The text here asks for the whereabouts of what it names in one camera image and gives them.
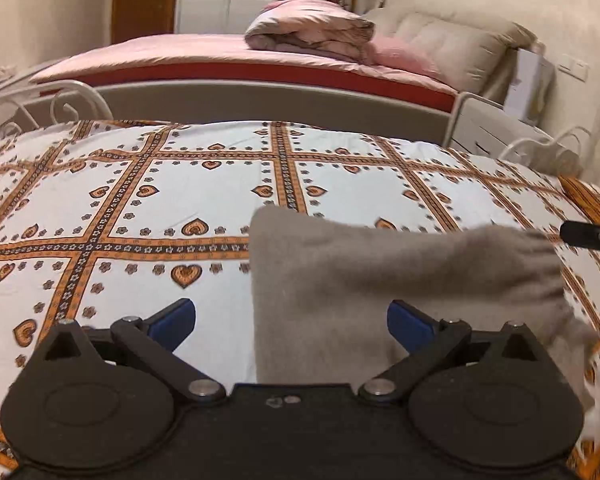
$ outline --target gray cloth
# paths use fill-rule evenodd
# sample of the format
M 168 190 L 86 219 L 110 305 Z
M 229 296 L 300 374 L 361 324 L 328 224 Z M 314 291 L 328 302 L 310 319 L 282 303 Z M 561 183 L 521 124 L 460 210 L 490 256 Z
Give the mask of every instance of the gray cloth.
M 538 232 L 401 233 L 268 206 L 251 222 L 250 260 L 260 383 L 357 388 L 406 355 L 386 327 L 398 299 L 475 330 L 525 322 L 590 403 L 583 377 L 595 332 L 574 318 L 560 259 Z

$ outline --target pink pillow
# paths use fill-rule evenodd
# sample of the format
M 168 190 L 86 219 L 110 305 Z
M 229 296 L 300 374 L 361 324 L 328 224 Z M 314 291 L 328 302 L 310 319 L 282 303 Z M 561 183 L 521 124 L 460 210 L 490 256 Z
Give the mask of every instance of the pink pillow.
M 375 64 L 433 79 L 442 78 L 442 73 L 427 53 L 409 43 L 376 34 L 371 40 L 371 47 Z

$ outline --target pillow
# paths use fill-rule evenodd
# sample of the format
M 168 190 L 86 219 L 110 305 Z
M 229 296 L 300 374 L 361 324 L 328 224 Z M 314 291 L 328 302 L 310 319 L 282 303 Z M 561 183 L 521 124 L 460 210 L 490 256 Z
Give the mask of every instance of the pillow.
M 526 48 L 535 36 L 517 23 L 477 12 L 432 15 L 411 11 L 395 37 L 424 50 L 459 92 L 480 94 L 509 49 Z
M 426 52 L 398 38 L 376 34 L 371 40 L 371 48 L 375 64 L 433 79 L 442 77 L 440 70 Z

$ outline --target folded pink comforter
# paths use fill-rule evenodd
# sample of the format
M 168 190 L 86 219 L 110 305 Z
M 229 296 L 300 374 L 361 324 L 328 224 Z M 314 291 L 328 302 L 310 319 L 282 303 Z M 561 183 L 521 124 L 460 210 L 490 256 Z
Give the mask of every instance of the folded pink comforter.
M 322 0 L 285 0 L 267 6 L 245 33 L 255 50 L 314 54 L 372 64 L 375 25 L 337 4 Z

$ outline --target white metal bed frame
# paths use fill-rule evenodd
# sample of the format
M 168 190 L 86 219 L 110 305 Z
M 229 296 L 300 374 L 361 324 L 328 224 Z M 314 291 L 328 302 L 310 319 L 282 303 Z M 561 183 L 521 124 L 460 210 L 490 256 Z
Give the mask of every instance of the white metal bed frame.
M 76 96 L 84 99 L 91 110 L 93 119 L 113 119 L 113 114 L 111 113 L 109 105 L 107 105 L 107 102 L 97 91 L 85 83 L 73 80 L 54 81 L 51 83 L 27 86 L 26 88 L 2 92 L 0 93 L 0 108 L 3 105 L 12 105 L 15 107 L 13 114 L 19 112 L 19 116 L 24 117 L 26 120 L 26 131 L 37 130 L 40 128 L 40 124 L 27 110 L 27 107 L 25 106 L 27 103 L 24 102 L 24 99 L 27 97 L 31 98 L 34 95 L 35 97 L 38 97 L 40 94 L 52 93 L 53 97 L 50 99 L 49 117 L 51 118 L 52 124 L 59 124 L 62 121 L 59 121 L 56 116 L 56 107 L 61 98 L 69 97 L 66 95 L 68 92 L 71 93 L 70 96 L 73 99 L 75 99 Z M 80 119 L 78 111 L 68 102 L 65 102 L 62 105 L 62 110 L 70 116 L 70 120 L 77 121 Z M 12 120 L 13 114 L 9 115 L 10 118 L 6 122 L 0 124 L 0 135 L 2 137 L 13 134 L 18 136 L 25 131 L 21 124 Z

